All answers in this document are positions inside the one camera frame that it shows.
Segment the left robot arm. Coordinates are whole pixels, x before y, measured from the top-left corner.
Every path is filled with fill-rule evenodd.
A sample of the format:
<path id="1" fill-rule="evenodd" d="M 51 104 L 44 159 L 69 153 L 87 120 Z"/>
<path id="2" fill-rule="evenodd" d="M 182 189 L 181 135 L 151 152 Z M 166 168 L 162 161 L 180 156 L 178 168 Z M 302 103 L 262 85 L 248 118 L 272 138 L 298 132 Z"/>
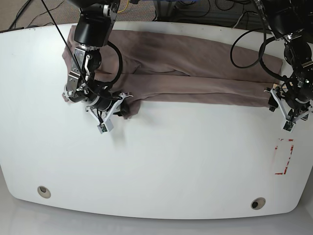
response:
<path id="1" fill-rule="evenodd" d="M 291 78 L 284 79 L 285 101 L 292 109 L 305 109 L 313 99 L 313 53 L 305 35 L 313 34 L 311 0 L 255 0 L 258 13 L 277 40 L 284 40 L 284 57 Z"/>

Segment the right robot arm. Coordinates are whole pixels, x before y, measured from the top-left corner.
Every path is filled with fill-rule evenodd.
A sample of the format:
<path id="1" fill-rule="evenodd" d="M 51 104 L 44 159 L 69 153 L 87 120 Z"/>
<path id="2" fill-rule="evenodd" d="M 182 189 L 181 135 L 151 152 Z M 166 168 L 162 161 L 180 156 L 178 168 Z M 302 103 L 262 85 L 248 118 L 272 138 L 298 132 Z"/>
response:
<path id="1" fill-rule="evenodd" d="M 120 1 L 118 0 L 72 0 L 79 8 L 80 17 L 74 32 L 75 50 L 67 49 L 70 56 L 70 70 L 63 92 L 66 102 L 87 102 L 96 111 L 96 117 L 112 111 L 124 117 L 129 107 L 122 100 L 121 93 L 112 93 L 111 88 L 122 74 L 123 61 L 119 49 L 109 42 L 109 35 L 115 23 Z M 118 56 L 118 72 L 109 82 L 95 80 L 95 71 L 100 67 L 100 48 L 110 46 Z"/>

